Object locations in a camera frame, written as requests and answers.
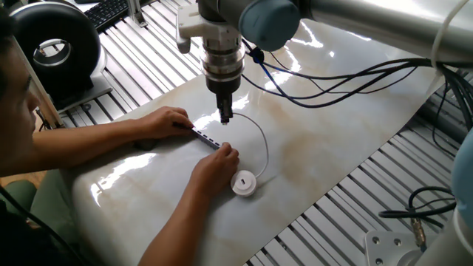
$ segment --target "white cable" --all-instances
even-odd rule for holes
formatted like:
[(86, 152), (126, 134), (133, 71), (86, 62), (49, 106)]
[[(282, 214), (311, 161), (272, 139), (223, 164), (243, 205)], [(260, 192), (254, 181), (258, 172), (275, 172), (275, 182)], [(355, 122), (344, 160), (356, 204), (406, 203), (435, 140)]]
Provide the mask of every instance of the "white cable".
[(263, 135), (263, 139), (265, 140), (265, 146), (266, 146), (266, 164), (265, 164), (265, 167), (260, 171), (259, 174), (256, 175), (256, 178), (260, 177), (266, 170), (266, 168), (268, 167), (268, 164), (269, 164), (269, 148), (268, 148), (268, 141), (266, 140), (266, 136), (265, 136), (265, 133), (263, 132), (263, 129), (261, 128), (261, 126), (258, 125), (257, 122), (255, 122), (253, 119), (249, 118), (248, 116), (244, 115), (244, 114), (240, 114), (240, 113), (236, 113), (234, 112), (234, 115), (240, 115), (240, 116), (243, 116), (245, 117), (246, 119), (248, 119), (249, 121), (253, 122), (253, 124), (255, 124), (258, 129), (261, 131), (261, 134)]
[(466, 3), (468, 3), (468, 1), (469, 0), (460, 0), (460, 2), (458, 2), (455, 8), (452, 11), (450, 11), (450, 14), (443, 21), (442, 27), (440, 27), (440, 29), (438, 29), (437, 31), (437, 35), (435, 36), (434, 44), (432, 45), (432, 51), (430, 54), (430, 62), (432, 64), (432, 67), (435, 69), (435, 71), (438, 71), (437, 56), (438, 56), (438, 49), (440, 47), (442, 38), (445, 35), (446, 30), (449, 28), (450, 22), (452, 22), (453, 18), (458, 14), (458, 12), (462, 9), (462, 7)]

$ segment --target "cable bundle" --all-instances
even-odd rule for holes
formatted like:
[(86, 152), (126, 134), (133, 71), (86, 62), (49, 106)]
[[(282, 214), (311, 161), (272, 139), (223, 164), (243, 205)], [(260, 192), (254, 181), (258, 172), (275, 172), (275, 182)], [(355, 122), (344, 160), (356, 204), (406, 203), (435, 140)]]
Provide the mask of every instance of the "cable bundle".
[[(440, 191), (440, 192), (447, 193), (447, 194), (451, 195), (452, 197), (444, 198), (444, 199), (434, 199), (434, 200), (432, 200), (432, 201), (430, 201), (430, 202), (428, 202), (428, 203), (426, 203), (426, 204), (424, 204), (420, 207), (415, 208), (414, 207), (414, 198), (419, 193), (421, 193), (422, 191)], [(421, 211), (421, 212), (417, 212), (417, 210), (420, 209), (420, 208), (424, 208), (424, 207), (426, 207), (426, 206), (428, 206), (428, 205), (430, 205), (434, 202), (447, 201), (447, 200), (455, 200), (455, 198), (453, 197), (452, 192), (448, 188), (441, 188), (441, 187), (436, 187), (436, 186), (427, 186), (427, 187), (419, 188), (419, 189), (415, 190), (414, 192), (412, 192), (411, 196), (409, 197), (408, 208), (406, 208), (405, 211), (380, 211), (378, 215), (381, 218), (395, 218), (395, 219), (419, 218), (419, 219), (423, 219), (426, 222), (430, 222), (433, 225), (438, 226), (439, 228), (443, 228), (443, 225), (441, 223), (435, 221), (432, 218), (429, 218), (429, 216), (437, 215), (437, 214), (444, 214), (447, 211), (454, 210), (455, 207), (457, 206), (456, 202), (449, 203), (447, 206), (442, 207), (442, 208), (438, 208), (438, 209), (435, 209), (435, 210)]]
[[(405, 58), (405, 59), (398, 59), (398, 60), (392, 60), (392, 61), (386, 61), (381, 64), (377, 64), (375, 66), (372, 66), (370, 68), (367, 68), (365, 70), (362, 70), (358, 73), (355, 74), (349, 74), (349, 75), (339, 75), (339, 76), (332, 76), (332, 77), (318, 77), (318, 76), (312, 76), (312, 75), (304, 75), (301, 73), (293, 72), (290, 71), (286, 66), (284, 66), (277, 58), (274, 56), (272, 53), (271, 55), (274, 57), (276, 62), (281, 67), (277, 67), (271, 64), (268, 64), (264, 62), (264, 53), (261, 51), (258, 47), (255, 49), (252, 49), (250, 44), (246, 40), (242, 40), (243, 43), (246, 45), (246, 47), (250, 50), (248, 53), (249, 56), (253, 58), (253, 61), (257, 64), (259, 64), (262, 68), (262, 70), (265, 72), (265, 74), (269, 77), (271, 82), (274, 84), (274, 86), (277, 88), (278, 92), (272, 92), (270, 90), (267, 90), (257, 84), (255, 84), (253, 81), (251, 81), (249, 78), (247, 78), (245, 75), (242, 75), (243, 78), (248, 81), (251, 85), (255, 86), (257, 89), (261, 89), (262, 91), (265, 91), (267, 93), (270, 93), (272, 95), (276, 95), (279, 97), (283, 97), (291, 101), (292, 103), (304, 107), (304, 108), (310, 108), (310, 109), (317, 109), (317, 108), (322, 108), (326, 106), (331, 106), (335, 103), (339, 103), (355, 94), (370, 94), (374, 92), (379, 92), (383, 89), (387, 89), (392, 85), (395, 85), (405, 78), (407, 78), (409, 75), (411, 75), (418, 67), (432, 67), (432, 62), (429, 59), (426, 58)], [(463, 113), (463, 118), (465, 120), (465, 124), (468, 130), (470, 130), (473, 127), (473, 86), (466, 81), (463, 77), (461, 77), (459, 74), (451, 71), (450, 69), (446, 68), (445, 66), (451, 66), (451, 67), (466, 67), (464, 64), (445, 64), (445, 63), (437, 63), (437, 68), (438, 70), (443, 74), (445, 77), (446, 81), (446, 89), (444, 91), (443, 99), (442, 102), (439, 106), (438, 113), (436, 114), (435, 122), (434, 122), (434, 130), (432, 131), (432, 138), (435, 142), (435, 144), (442, 149), (444, 152), (449, 154), (450, 156), (454, 157), (455, 155), (451, 153), (450, 151), (446, 150), (444, 147), (440, 146), (440, 144), (436, 141), (435, 139), (435, 126), (437, 124), (438, 117), (440, 115), (440, 111), (443, 105), (443, 102), (445, 101), (446, 98), (446, 93), (451, 89), (455, 97), (458, 100), (458, 103), (460, 105), (460, 109)], [(316, 85), (321, 92), (315, 94), (315, 95), (308, 95), (308, 96), (290, 96), (288, 95), (280, 85), (277, 84), (277, 82), (274, 80), (273, 76), (269, 73), (268, 68), (270, 67), (272, 69), (278, 70), (280, 72), (285, 72), (291, 75), (298, 76), (300, 78), (305, 78), (312, 82), (314, 85)], [(411, 69), (405, 76), (400, 78), (399, 80), (392, 82), (391, 84), (387, 86), (383, 86), (378, 89), (370, 90), (367, 91), (367, 88), (371, 87), (375, 83), (383, 80), (384, 78), (401, 71), (403, 69)], [(371, 75), (376, 75), (371, 81), (368, 81), (364, 85), (358, 87), (357, 89), (354, 89), (351, 92), (340, 92), (336, 91), (334, 92), (334, 89), (339, 88), (341, 85), (345, 84), (348, 81), (351, 81), (355, 78), (359, 77), (364, 77), (364, 76), (371, 76)], [(339, 82), (335, 84), (334, 86), (331, 86), (328, 89), (322, 89), (315, 81), (337, 81)], [(319, 104), (306, 104), (301, 102), (301, 100), (310, 100), (317, 98), (319, 96), (325, 95), (327, 93), (330, 94), (342, 94), (341, 97), (336, 98), (335, 100), (328, 101), (326, 103), (319, 103)]]

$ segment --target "man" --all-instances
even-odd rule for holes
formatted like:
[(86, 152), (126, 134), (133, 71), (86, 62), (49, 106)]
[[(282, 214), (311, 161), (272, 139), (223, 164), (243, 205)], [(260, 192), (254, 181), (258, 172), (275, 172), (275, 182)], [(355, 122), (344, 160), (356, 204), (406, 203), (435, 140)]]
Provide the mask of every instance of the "man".
[[(190, 133), (188, 129), (173, 126), (179, 123), (193, 127), (184, 109), (163, 107), (138, 120), (33, 134), (33, 110), (38, 99), (29, 91), (30, 74), (13, 49), (13, 25), (14, 21), (0, 8), (0, 177), (69, 168), (125, 143)], [(144, 253), (140, 265), (192, 264), (210, 201), (229, 184), (238, 163), (238, 151), (224, 143), (221, 149), (197, 164), (178, 206)], [(67, 209), (69, 195), (63, 192), (61, 177), (54, 173), (50, 171), (44, 178), (33, 199), (31, 213), (74, 246), (76, 243), (71, 240), (74, 237), (61, 233), (70, 230), (74, 222), (71, 217), (60, 217), (64, 212), (71, 213)], [(41, 204), (40, 197), (52, 204)], [(22, 216), (7, 212), (5, 206), (6, 203), (0, 201), (0, 265), (74, 264), (70, 253), (54, 246), (43, 229), (27, 224)], [(17, 210), (8, 205), (8, 211)]]

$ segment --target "metal bracket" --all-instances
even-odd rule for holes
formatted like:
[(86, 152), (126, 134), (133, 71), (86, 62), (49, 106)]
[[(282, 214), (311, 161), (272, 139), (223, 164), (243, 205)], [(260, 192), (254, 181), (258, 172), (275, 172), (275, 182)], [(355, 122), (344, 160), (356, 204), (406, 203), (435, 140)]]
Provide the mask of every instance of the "metal bracket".
[(130, 18), (140, 27), (148, 26), (143, 12), (141, 11), (140, 0), (127, 0)]
[[(427, 244), (437, 235), (426, 236)], [(364, 238), (368, 266), (414, 266), (422, 256), (413, 233), (370, 231)]]
[(212, 140), (210, 137), (208, 137), (206, 134), (203, 134), (200, 131), (192, 129), (194, 136), (196, 136), (199, 140), (207, 144), (209, 147), (211, 147), (213, 150), (220, 149), (220, 144), (215, 142), (215, 140)]

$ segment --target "marble surface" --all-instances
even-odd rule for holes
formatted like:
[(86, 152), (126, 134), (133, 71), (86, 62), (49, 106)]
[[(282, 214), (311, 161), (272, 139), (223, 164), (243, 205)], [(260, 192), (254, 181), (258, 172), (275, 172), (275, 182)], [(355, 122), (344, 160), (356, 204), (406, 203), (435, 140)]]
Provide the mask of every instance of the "marble surface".
[[(275, 56), (291, 70), (311, 75), (342, 75), (412, 55), (313, 21), (303, 21), (293, 40)], [(267, 56), (267, 62), (275, 64)], [(273, 71), (291, 95), (319, 90), (301, 78)], [(396, 73), (373, 87), (404, 76)], [(274, 89), (259, 66), (246, 59), (245, 74)], [(418, 69), (382, 92), (355, 95), (322, 109), (304, 109), (242, 81), (234, 111), (252, 117), (269, 144), (268, 169), (250, 198), (228, 189), (214, 201), (197, 265), (242, 265), (356, 166), (391, 138), (428, 98), (434, 72)], [(340, 90), (353, 90), (359, 78)], [(328, 87), (333, 82), (320, 82)], [(307, 103), (340, 97), (324, 95)], [(142, 117), (161, 106), (185, 108), (195, 126), (212, 139), (228, 141), (240, 152), (240, 168), (257, 173), (265, 163), (258, 128), (243, 117), (222, 126), (214, 95), (199, 76), (128, 113)], [(77, 176), (73, 198), (81, 229), (109, 265), (136, 265), (177, 205), (195, 164), (212, 150), (199, 140), (162, 140), (149, 152), (129, 147), (71, 171)]]

